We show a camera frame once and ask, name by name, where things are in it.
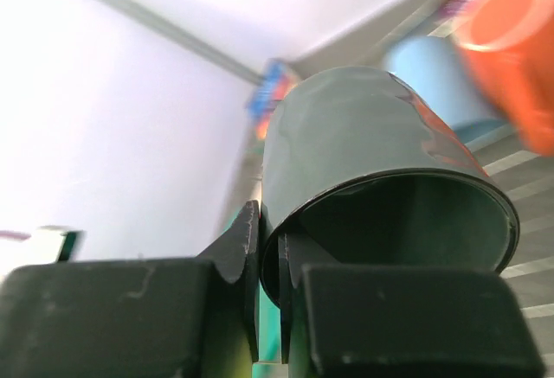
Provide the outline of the orange mug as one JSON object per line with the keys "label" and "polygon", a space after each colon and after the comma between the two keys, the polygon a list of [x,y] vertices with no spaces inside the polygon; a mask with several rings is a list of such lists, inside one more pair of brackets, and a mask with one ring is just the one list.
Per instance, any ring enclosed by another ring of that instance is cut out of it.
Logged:
{"label": "orange mug", "polygon": [[452,38],[478,88],[527,147],[553,153],[553,0],[470,0]]}

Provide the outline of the teal hardcover book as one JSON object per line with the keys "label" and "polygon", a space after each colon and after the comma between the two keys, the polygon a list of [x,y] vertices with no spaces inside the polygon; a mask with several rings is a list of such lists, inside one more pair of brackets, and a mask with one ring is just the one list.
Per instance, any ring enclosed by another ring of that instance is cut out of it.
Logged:
{"label": "teal hardcover book", "polygon": [[218,239],[224,283],[219,377],[269,377],[278,368],[280,313],[259,284],[259,222],[257,203],[249,202]]}

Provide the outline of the dark grey mug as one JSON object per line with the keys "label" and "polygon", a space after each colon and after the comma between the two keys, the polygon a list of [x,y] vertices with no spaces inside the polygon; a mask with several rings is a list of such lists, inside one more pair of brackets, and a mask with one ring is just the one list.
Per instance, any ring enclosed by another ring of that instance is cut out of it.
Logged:
{"label": "dark grey mug", "polygon": [[394,74],[336,67],[270,120],[261,180],[261,283],[280,300],[281,235],[346,264],[503,271],[519,217],[470,150]]}

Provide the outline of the light blue cup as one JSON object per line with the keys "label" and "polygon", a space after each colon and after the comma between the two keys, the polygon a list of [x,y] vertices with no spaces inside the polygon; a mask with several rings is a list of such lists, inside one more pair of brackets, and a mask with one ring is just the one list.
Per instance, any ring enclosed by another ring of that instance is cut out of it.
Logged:
{"label": "light blue cup", "polygon": [[383,64],[458,134],[490,130],[505,123],[468,76],[454,45],[445,38],[406,38],[389,50]]}

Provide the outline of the blue sunset cover book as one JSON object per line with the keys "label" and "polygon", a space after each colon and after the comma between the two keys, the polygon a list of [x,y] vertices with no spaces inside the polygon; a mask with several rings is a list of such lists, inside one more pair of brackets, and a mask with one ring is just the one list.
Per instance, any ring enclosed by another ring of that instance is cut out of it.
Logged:
{"label": "blue sunset cover book", "polygon": [[302,81],[286,62],[272,59],[263,75],[253,98],[248,102],[247,110],[254,123],[256,138],[263,141],[276,106]]}

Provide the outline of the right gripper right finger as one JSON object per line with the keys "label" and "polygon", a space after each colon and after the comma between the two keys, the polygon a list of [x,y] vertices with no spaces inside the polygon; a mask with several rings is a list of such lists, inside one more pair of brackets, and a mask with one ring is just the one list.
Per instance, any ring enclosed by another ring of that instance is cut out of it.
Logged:
{"label": "right gripper right finger", "polygon": [[312,238],[278,240],[282,359],[292,377],[542,377],[496,273],[353,265]]}

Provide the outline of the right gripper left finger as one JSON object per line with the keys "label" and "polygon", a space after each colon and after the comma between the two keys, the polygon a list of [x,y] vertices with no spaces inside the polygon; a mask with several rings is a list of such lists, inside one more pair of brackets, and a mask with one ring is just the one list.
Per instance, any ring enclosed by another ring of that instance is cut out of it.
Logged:
{"label": "right gripper left finger", "polygon": [[259,205],[194,258],[32,265],[1,287],[4,377],[249,377]]}

